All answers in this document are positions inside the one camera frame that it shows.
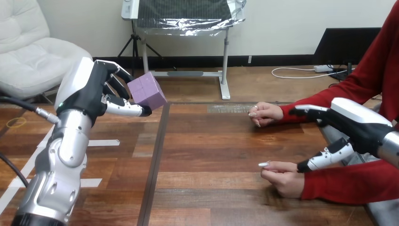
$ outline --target white wall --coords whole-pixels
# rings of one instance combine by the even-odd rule
[[[115,57],[128,41],[131,25],[120,16],[122,1],[38,0],[51,36],[73,42],[94,57]],[[313,54],[327,27],[380,27],[394,2],[247,0],[246,21],[230,30],[230,55]],[[223,39],[223,34],[147,38],[163,56],[221,56]],[[183,44],[190,48],[180,48]],[[130,56],[131,49],[124,56]]]

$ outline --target woman's hand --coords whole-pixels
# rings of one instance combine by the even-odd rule
[[[251,121],[258,127],[267,126],[283,118],[283,110],[266,102],[259,102],[248,111]]]
[[[262,178],[268,180],[285,198],[300,198],[305,186],[305,175],[297,172],[291,162],[270,161],[262,168]]]

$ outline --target white robotic hand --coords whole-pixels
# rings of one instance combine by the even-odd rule
[[[313,171],[337,163],[354,152],[370,153],[399,169],[399,133],[380,114],[345,98],[334,98],[331,108],[297,105],[290,114],[304,116],[319,125],[331,125],[341,138],[312,158],[298,164],[298,172]]]
[[[127,101],[130,99],[128,91],[113,74],[125,83],[132,81],[133,77],[117,63],[104,60],[93,62],[84,57],[73,71],[61,83],[54,106],[57,113],[71,108],[82,110],[89,115],[93,125],[96,118],[105,112],[126,116],[148,116],[152,113],[147,106]]]
[[[87,167],[86,148],[97,117],[106,112],[125,116],[152,113],[147,106],[127,101],[130,95],[113,73],[126,83],[133,80],[115,62],[93,62],[84,57],[61,83],[57,116],[30,109],[55,127],[46,148],[36,157],[36,175],[26,188],[13,226],[67,225],[80,193],[80,176]]]

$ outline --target black monitor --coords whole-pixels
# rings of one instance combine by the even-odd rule
[[[314,65],[347,65],[348,72],[331,77],[344,80],[358,65],[381,28],[327,28],[313,55]]]

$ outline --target ring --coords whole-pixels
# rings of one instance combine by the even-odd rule
[[[12,121],[18,120],[18,119],[21,119],[21,120],[22,120],[22,123],[21,123],[20,125],[17,125],[17,126],[10,125],[10,123],[11,123]],[[6,123],[6,126],[7,126],[8,128],[18,128],[18,127],[21,127],[21,126],[25,125],[25,123],[26,123],[26,119],[25,119],[25,118],[14,118],[14,119],[11,119],[10,121],[8,121],[8,122]]]

